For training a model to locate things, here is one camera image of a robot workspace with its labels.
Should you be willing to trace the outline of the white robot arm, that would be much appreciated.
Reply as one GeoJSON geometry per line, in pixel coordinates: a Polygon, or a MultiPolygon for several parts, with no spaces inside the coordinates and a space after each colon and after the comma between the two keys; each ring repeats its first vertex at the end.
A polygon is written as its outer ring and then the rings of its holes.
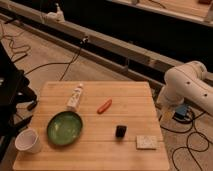
{"type": "Polygon", "coordinates": [[[204,82],[206,75],[207,68],[199,61],[170,68],[157,102],[163,107],[177,107],[188,99],[213,115],[213,87],[204,82]]]}

